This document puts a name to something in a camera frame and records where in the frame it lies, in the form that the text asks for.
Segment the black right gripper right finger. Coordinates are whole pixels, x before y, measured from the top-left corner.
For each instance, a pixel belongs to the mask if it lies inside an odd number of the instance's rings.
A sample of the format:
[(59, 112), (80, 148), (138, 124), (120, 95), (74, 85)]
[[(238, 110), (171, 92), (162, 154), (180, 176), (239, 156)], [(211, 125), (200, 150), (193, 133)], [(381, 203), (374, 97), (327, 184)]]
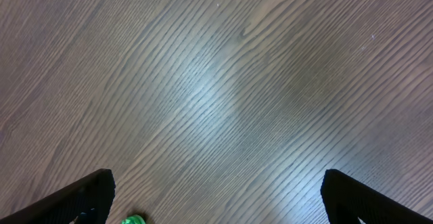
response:
[(336, 170), (326, 170), (321, 197), (331, 224), (432, 224), (432, 220)]

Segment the green lattice wheel toy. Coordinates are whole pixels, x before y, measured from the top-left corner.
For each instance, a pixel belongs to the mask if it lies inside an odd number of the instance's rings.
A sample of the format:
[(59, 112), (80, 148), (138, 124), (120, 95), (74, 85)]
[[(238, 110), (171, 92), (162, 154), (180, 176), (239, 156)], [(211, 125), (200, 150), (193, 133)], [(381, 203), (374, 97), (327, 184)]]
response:
[(140, 215), (132, 215), (122, 220), (122, 224), (146, 224)]

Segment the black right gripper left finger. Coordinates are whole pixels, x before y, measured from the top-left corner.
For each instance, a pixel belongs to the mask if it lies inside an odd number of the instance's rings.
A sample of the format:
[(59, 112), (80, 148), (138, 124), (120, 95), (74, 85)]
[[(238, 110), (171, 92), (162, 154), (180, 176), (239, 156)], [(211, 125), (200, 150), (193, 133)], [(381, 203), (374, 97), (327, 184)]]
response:
[(4, 217), (4, 224), (104, 224), (115, 197), (110, 169), (99, 169), (30, 206)]

